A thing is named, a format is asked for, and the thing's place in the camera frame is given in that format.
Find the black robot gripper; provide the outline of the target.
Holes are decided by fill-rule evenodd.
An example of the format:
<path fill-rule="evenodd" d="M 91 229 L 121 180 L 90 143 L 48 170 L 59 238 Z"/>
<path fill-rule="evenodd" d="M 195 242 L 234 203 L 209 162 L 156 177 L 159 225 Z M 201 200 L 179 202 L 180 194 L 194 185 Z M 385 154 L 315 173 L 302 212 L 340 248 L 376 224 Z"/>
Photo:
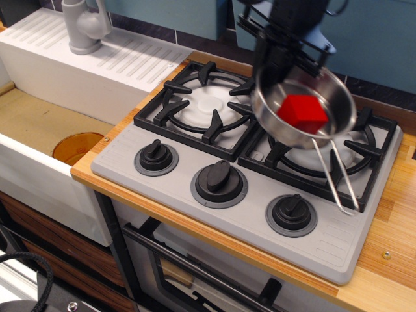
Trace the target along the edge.
<path fill-rule="evenodd" d="M 256 39 L 253 77 L 263 89 L 283 82 L 292 67 L 316 77 L 336 49 L 320 31 L 328 1 L 242 1 L 237 25 Z"/>

